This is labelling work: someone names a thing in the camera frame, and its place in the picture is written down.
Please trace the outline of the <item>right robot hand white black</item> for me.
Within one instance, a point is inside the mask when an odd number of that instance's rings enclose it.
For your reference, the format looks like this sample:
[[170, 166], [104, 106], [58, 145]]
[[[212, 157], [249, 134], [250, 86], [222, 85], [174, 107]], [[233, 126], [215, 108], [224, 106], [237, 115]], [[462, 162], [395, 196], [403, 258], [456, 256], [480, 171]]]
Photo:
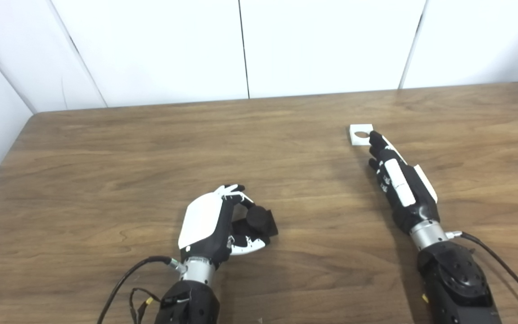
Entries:
[[440, 222], [438, 196], [419, 165], [411, 166], [377, 131], [370, 132], [369, 166], [392, 210], [395, 225], [405, 233], [423, 221]]

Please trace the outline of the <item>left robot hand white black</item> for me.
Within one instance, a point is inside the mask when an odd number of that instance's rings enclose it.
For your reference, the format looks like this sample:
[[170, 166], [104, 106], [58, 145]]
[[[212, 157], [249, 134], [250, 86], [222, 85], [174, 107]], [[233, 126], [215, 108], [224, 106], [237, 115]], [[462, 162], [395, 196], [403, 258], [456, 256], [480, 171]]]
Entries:
[[257, 205], [241, 184], [219, 186], [189, 203], [179, 233], [181, 262], [201, 257], [218, 268], [230, 256], [256, 252], [278, 235], [272, 212]]

